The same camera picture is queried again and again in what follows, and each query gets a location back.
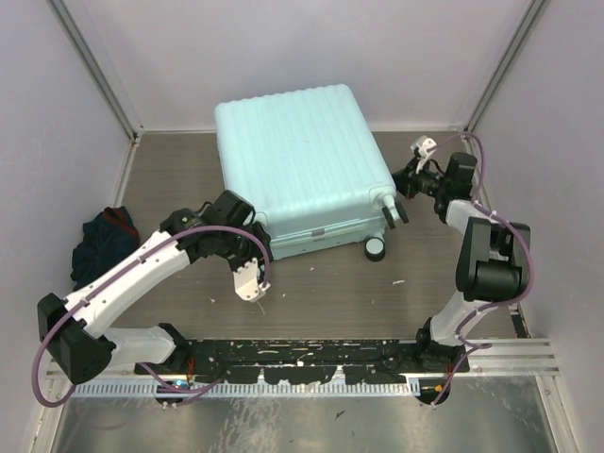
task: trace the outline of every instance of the folded clothing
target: folded clothing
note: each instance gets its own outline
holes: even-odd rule
[[[133,253],[141,240],[124,207],[105,208],[82,226],[84,240],[72,254],[74,290],[92,283]]]

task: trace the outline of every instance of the concrete floor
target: concrete floor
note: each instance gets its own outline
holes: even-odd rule
[[[438,142],[449,134],[428,135]],[[392,171],[409,161],[409,146],[420,135],[375,134]],[[437,160],[446,165],[452,151],[462,150],[454,143]],[[148,133],[134,159],[124,205],[144,239],[173,210],[198,209],[223,189],[215,134]],[[381,262],[368,261],[358,244],[276,261],[261,310],[237,297],[224,261],[201,260],[163,281],[116,326],[167,322],[188,338],[413,338],[455,290],[461,236],[439,221],[431,199],[418,196],[404,204],[411,222],[387,231]],[[398,280],[404,283],[394,284]],[[489,315],[470,335],[513,336],[506,310]]]

